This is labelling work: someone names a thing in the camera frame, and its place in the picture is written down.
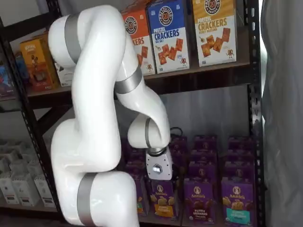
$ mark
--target white box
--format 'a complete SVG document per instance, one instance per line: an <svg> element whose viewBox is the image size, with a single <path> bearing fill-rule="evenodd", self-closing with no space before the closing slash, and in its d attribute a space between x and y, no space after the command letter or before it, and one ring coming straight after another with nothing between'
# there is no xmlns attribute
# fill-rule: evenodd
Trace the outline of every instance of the white box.
<svg viewBox="0 0 303 227"><path fill-rule="evenodd" d="M56 207L51 191L49 190L48 184L45 180L44 175L38 175L35 177L35 184L38 192L42 198L44 206L46 207Z"/></svg>
<svg viewBox="0 0 303 227"><path fill-rule="evenodd" d="M12 182L13 173L5 172L0 175L0 188L8 204L19 204L16 189Z"/></svg>
<svg viewBox="0 0 303 227"><path fill-rule="evenodd" d="M55 67L60 80L61 87L71 86L74 71L71 69L64 69L58 63L55 62Z"/></svg>
<svg viewBox="0 0 303 227"><path fill-rule="evenodd" d="M6 157L9 163L19 160L18 152L14 148L6 148L0 152L0 157Z"/></svg>
<svg viewBox="0 0 303 227"><path fill-rule="evenodd" d="M9 167L10 167L11 171L14 172L15 174L28 173L27 162L25 160L22 160L22 159L13 161L9 165Z"/></svg>
<svg viewBox="0 0 303 227"><path fill-rule="evenodd" d="M38 160L32 160L28 163L27 169L34 179L36 176L43 174L42 167Z"/></svg>
<svg viewBox="0 0 303 227"><path fill-rule="evenodd" d="M0 157L0 174L9 172L9 163L5 157Z"/></svg>
<svg viewBox="0 0 303 227"><path fill-rule="evenodd" d="M39 193L30 174L16 175L12 181L23 206L35 206L38 203Z"/></svg>
<svg viewBox="0 0 303 227"><path fill-rule="evenodd" d="M26 145L25 142L22 141L14 141L14 140L10 140L7 143L8 148L13 148L17 151L18 155L21 157L21 154L24 152L24 150L26 149Z"/></svg>
<svg viewBox="0 0 303 227"><path fill-rule="evenodd" d="M38 160L38 156L36 151L33 147L26 148L23 153L21 154L22 158L27 162L30 163L32 160Z"/></svg>

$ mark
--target shelf board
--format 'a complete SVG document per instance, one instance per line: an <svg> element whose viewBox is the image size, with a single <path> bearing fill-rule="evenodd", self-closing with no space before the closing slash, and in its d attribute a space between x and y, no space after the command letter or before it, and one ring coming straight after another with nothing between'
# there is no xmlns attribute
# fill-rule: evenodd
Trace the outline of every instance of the shelf board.
<svg viewBox="0 0 303 227"><path fill-rule="evenodd" d="M145 76L145 83L157 94L169 94L194 90L230 87L253 83L249 58L247 27L238 28L237 61L199 67L197 56L192 56L188 70ZM14 96L2 97L9 101ZM28 90L28 99L33 109L71 105L71 87L59 87L43 92Z"/></svg>
<svg viewBox="0 0 303 227"><path fill-rule="evenodd" d="M21 204L7 204L2 197L0 199L0 213L14 217L62 220L57 209L45 207L41 199L34 207L26 207Z"/></svg>

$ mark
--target purple box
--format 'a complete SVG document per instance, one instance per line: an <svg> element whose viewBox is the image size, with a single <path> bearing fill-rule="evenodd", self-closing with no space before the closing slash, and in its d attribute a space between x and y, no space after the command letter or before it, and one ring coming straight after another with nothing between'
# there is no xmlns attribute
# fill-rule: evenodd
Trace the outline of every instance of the purple box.
<svg viewBox="0 0 303 227"><path fill-rule="evenodd" d="M130 174L133 177L136 184L137 192L137 211L139 215L147 216L150 209L148 202L147 191L144 184L144 179L142 175Z"/></svg>
<svg viewBox="0 0 303 227"><path fill-rule="evenodd" d="M186 154L187 149L187 137L186 136L178 136L172 138L169 143L169 149L172 152L173 150L180 150L182 154Z"/></svg>
<svg viewBox="0 0 303 227"><path fill-rule="evenodd" d="M179 216L179 199L177 190L174 190L172 181L151 181L153 203L155 215L160 218L176 220Z"/></svg>
<svg viewBox="0 0 303 227"><path fill-rule="evenodd" d="M194 149L190 152L190 161L211 161L217 164L217 151L206 149Z"/></svg>
<svg viewBox="0 0 303 227"><path fill-rule="evenodd" d="M248 179L254 181L254 165L252 162L226 161L223 167L223 177L232 179Z"/></svg>
<svg viewBox="0 0 303 227"><path fill-rule="evenodd" d="M194 138L194 148L217 150L217 136L197 135Z"/></svg>
<svg viewBox="0 0 303 227"><path fill-rule="evenodd" d="M251 137L231 136L228 139L228 149L255 150L256 143Z"/></svg>
<svg viewBox="0 0 303 227"><path fill-rule="evenodd" d="M256 225L253 184L222 179L223 218L232 227Z"/></svg>
<svg viewBox="0 0 303 227"><path fill-rule="evenodd" d="M205 179L197 177L184 180L185 207L187 217L190 220L202 224L214 224L215 202L213 187Z"/></svg>

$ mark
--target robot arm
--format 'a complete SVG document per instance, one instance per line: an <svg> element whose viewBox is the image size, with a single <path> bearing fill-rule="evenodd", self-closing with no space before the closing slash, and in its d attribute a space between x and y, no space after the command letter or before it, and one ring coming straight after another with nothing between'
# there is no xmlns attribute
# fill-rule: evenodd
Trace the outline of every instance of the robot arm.
<svg viewBox="0 0 303 227"><path fill-rule="evenodd" d="M63 215L74 225L138 227L134 181L110 171L121 157L113 90L124 106L142 113L128 132L132 146L151 148L159 158L169 123L160 98L145 86L122 16L99 6L62 17L50 28L49 46L58 64L75 67L75 119L57 127L51 147ZM169 151L164 155L171 161Z"/></svg>

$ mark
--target box label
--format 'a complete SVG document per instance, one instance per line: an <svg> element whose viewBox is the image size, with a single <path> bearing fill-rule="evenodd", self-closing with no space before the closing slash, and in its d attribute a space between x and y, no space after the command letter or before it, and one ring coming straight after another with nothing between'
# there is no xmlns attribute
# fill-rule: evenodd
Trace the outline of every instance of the box label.
<svg viewBox="0 0 303 227"><path fill-rule="evenodd" d="M187 36L181 0L148 8L157 72L189 68Z"/></svg>
<svg viewBox="0 0 303 227"><path fill-rule="evenodd" d="M152 43L149 36L146 12L140 9L123 15L126 31L133 39L134 50L143 75L155 74Z"/></svg>
<svg viewBox="0 0 303 227"><path fill-rule="evenodd" d="M236 61L233 0L193 0L199 65Z"/></svg>

